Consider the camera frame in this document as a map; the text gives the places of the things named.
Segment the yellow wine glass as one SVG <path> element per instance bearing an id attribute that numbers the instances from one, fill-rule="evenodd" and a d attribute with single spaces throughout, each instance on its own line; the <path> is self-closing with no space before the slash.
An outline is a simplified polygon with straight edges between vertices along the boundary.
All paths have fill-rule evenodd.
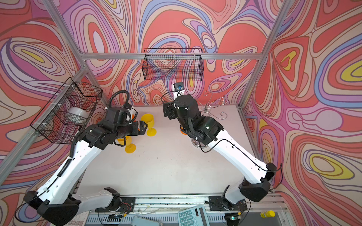
<path id="1" fill-rule="evenodd" d="M 125 138 L 119 138 L 117 139 L 116 143 L 125 147 L 126 153 L 133 153 L 137 148 L 136 145 L 132 143 L 131 136 L 126 136 Z"/>
<path id="2" fill-rule="evenodd" d="M 152 114 L 144 114 L 141 117 L 141 120 L 144 121 L 148 126 L 146 134 L 149 137 L 155 136 L 156 135 L 156 129 L 154 128 L 154 125 L 155 125 L 154 116 Z"/>

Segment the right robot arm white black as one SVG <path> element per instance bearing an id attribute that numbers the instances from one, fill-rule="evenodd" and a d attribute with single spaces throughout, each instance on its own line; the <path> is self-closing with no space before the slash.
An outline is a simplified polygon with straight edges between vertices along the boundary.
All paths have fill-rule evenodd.
<path id="1" fill-rule="evenodd" d="M 180 95 L 172 102 L 163 102 L 163 112 L 165 117 L 178 120 L 181 131 L 200 145 L 219 153 L 244 176 L 242 181 L 225 189 L 225 208 L 229 209 L 230 205 L 236 205 L 245 198 L 259 202 L 269 193 L 270 181 L 281 168 L 258 160 L 238 144 L 216 119 L 202 115 L 191 95 Z"/>

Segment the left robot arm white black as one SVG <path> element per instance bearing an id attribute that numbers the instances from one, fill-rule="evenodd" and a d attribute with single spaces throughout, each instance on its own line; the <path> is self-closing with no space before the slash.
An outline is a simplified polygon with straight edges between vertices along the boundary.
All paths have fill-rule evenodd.
<path id="1" fill-rule="evenodd" d="M 50 223 L 64 226 L 83 212 L 98 208 L 117 211 L 121 207 L 120 194 L 111 187 L 78 198 L 71 194 L 73 186 L 89 164 L 108 145 L 115 144 L 117 139 L 125 139 L 126 136 L 142 136 L 146 133 L 147 124 L 136 121 L 138 114 L 132 114 L 128 91 L 120 90 L 113 94 L 110 100 L 119 94 L 126 95 L 123 106 L 112 107 L 109 102 L 104 119 L 75 135 L 69 157 L 52 177 L 37 191 L 26 192 L 24 202 Z"/>

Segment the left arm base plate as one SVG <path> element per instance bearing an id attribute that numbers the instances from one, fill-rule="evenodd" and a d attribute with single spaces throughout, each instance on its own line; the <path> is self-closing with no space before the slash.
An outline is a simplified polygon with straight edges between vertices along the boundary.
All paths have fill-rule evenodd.
<path id="1" fill-rule="evenodd" d="M 116 209 L 112 210 L 109 207 L 106 207 L 97 208 L 95 209 L 95 211 L 97 213 L 130 213 L 134 210 L 135 200 L 136 198 L 131 196 L 121 197 L 121 201 L 119 204 L 116 205 Z"/>

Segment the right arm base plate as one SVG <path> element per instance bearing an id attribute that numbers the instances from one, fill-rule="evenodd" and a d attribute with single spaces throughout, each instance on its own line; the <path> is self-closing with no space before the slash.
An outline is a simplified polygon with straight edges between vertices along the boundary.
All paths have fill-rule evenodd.
<path id="1" fill-rule="evenodd" d="M 237 204 L 232 204 L 224 197 L 209 196 L 205 204 L 209 205 L 210 211 L 240 211 L 244 212 L 248 209 L 245 199 L 239 201 Z"/>

